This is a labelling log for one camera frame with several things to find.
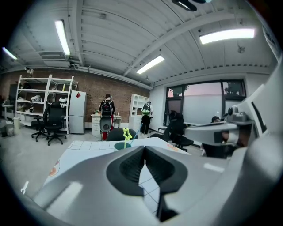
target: black pants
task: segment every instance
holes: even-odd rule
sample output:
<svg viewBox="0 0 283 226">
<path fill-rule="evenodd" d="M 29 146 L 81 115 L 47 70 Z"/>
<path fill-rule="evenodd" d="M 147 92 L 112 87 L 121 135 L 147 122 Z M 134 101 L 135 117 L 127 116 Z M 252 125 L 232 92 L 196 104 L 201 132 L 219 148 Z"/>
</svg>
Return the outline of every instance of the black pants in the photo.
<svg viewBox="0 0 283 226">
<path fill-rule="evenodd" d="M 141 118 L 141 123 L 143 123 L 141 127 L 141 132 L 147 134 L 149 132 L 149 124 L 150 124 L 151 117 L 148 115 L 144 115 Z"/>
</svg>

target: fluorescent light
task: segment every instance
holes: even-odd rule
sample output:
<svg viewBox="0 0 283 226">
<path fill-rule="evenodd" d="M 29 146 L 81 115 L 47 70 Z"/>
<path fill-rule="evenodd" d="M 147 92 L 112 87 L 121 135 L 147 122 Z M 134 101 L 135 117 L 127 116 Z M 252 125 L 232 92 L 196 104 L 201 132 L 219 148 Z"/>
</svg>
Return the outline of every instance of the fluorescent light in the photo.
<svg viewBox="0 0 283 226">
<path fill-rule="evenodd" d="M 200 36 L 199 38 L 202 44 L 204 45 L 213 41 L 220 41 L 232 38 L 254 38 L 254 35 L 254 29 L 232 29 L 206 34 Z"/>
<path fill-rule="evenodd" d="M 184 7 L 186 7 L 186 8 L 188 8 L 189 9 L 189 7 L 188 6 L 186 6 L 184 3 L 181 3 L 181 2 L 178 2 L 179 4 L 181 4 L 182 6 L 184 6 Z"/>
<path fill-rule="evenodd" d="M 17 59 L 17 58 L 16 58 L 13 54 L 11 54 L 10 51 L 7 50 L 5 47 L 2 47 L 2 49 L 3 49 L 3 51 L 4 51 L 5 53 L 7 53 L 7 54 L 8 54 L 10 57 L 12 57 L 14 60 Z"/>
<path fill-rule="evenodd" d="M 156 57 L 154 60 L 150 61 L 148 64 L 143 66 L 141 69 L 137 71 L 138 74 L 141 74 L 145 72 L 146 70 L 152 68 L 154 65 L 164 61 L 164 58 L 162 56 Z"/>
<path fill-rule="evenodd" d="M 67 56 L 71 55 L 69 47 L 68 47 L 67 39 L 66 39 L 63 21 L 61 20 L 55 21 L 55 26 L 56 26 L 57 33 L 60 39 L 60 43 L 64 50 L 65 55 Z"/>
</svg>

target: window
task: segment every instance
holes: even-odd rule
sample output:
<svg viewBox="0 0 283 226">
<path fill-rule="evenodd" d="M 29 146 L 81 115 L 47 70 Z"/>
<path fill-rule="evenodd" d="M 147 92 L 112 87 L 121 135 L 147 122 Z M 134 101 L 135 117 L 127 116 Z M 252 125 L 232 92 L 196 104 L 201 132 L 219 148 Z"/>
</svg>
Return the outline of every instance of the window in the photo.
<svg viewBox="0 0 283 226">
<path fill-rule="evenodd" d="M 207 124 L 213 116 L 221 118 L 221 83 L 187 85 L 184 92 L 183 116 L 188 124 Z"/>
<path fill-rule="evenodd" d="M 171 110 L 183 113 L 188 124 L 206 124 L 213 116 L 222 117 L 229 107 L 246 97 L 243 80 L 218 80 L 184 84 L 167 89 L 164 124 L 169 124 Z"/>
</svg>

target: ceiling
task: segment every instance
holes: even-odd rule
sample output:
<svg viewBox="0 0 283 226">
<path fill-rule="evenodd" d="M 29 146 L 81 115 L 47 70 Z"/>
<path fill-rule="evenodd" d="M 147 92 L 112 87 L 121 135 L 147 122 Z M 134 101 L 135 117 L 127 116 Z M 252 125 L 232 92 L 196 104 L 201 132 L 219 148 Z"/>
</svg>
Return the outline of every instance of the ceiling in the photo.
<svg viewBox="0 0 283 226">
<path fill-rule="evenodd" d="M 262 26 L 242 0 L 194 3 L 189 12 L 171 0 L 39 0 L 15 29 L 2 72 L 29 68 L 89 70 L 152 85 L 204 70 L 234 67 L 260 71 L 275 60 Z M 71 56 L 65 56 L 54 21 L 64 20 Z M 200 35 L 236 27 L 256 29 L 254 39 L 202 45 Z M 245 47 L 239 53 L 239 47 Z M 161 55 L 165 60 L 141 75 L 136 71 Z"/>
</svg>

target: red pants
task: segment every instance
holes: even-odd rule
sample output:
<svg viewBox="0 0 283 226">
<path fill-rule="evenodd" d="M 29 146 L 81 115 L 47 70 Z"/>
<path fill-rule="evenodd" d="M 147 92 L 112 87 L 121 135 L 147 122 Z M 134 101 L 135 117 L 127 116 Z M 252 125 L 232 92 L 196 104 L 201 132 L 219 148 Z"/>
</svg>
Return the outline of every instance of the red pants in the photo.
<svg viewBox="0 0 283 226">
<path fill-rule="evenodd" d="M 112 129 L 114 129 L 114 116 L 113 116 L 113 114 L 111 115 L 111 119 L 112 119 L 112 125 L 111 125 L 110 131 L 111 131 Z M 109 132 L 103 132 L 103 133 L 102 133 L 102 140 L 106 140 L 108 133 L 109 133 Z"/>
</svg>

